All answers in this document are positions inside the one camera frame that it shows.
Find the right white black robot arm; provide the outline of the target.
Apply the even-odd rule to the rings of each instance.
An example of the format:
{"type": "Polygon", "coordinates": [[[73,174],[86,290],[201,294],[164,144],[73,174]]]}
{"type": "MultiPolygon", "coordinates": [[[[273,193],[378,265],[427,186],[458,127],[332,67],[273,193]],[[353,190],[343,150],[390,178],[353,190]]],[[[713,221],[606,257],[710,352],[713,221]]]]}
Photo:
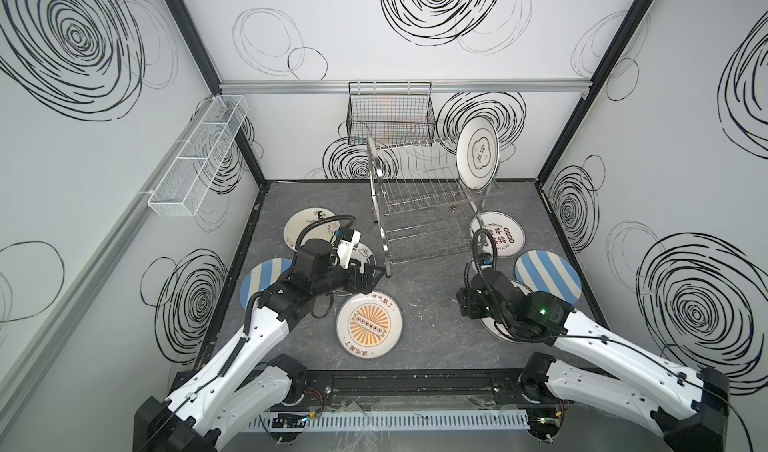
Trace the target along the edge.
{"type": "Polygon", "coordinates": [[[631,421],[673,451],[722,451],[729,380],[654,355],[610,332],[548,292],[524,292],[491,268],[467,270],[457,293],[463,316],[489,318],[518,343],[545,344],[598,367],[593,373],[533,353],[518,378],[532,403],[572,401],[631,421]]]}

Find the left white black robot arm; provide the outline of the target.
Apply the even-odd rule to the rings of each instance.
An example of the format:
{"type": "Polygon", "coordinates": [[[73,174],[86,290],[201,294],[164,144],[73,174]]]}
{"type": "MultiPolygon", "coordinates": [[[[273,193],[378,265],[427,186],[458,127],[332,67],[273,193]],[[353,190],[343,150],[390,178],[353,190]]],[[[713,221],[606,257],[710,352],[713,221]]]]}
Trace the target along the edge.
{"type": "Polygon", "coordinates": [[[295,257],[278,279],[248,301],[242,327],[205,366],[167,398],[148,398],[136,411],[135,451],[220,451],[274,405],[301,400],[307,369],[281,354],[266,355],[314,307],[316,298],[344,290],[369,294],[382,266],[329,255],[295,257]]]}

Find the white plate green cloud outline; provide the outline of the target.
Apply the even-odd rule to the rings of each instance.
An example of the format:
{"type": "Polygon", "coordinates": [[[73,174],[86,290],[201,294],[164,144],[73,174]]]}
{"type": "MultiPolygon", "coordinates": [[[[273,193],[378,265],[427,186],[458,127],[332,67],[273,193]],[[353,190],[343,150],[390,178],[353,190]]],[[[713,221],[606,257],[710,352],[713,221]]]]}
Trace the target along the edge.
{"type": "Polygon", "coordinates": [[[495,178],[500,162],[500,143],[491,123],[481,117],[463,127],[456,148],[460,180],[471,190],[487,187],[495,178]]]}

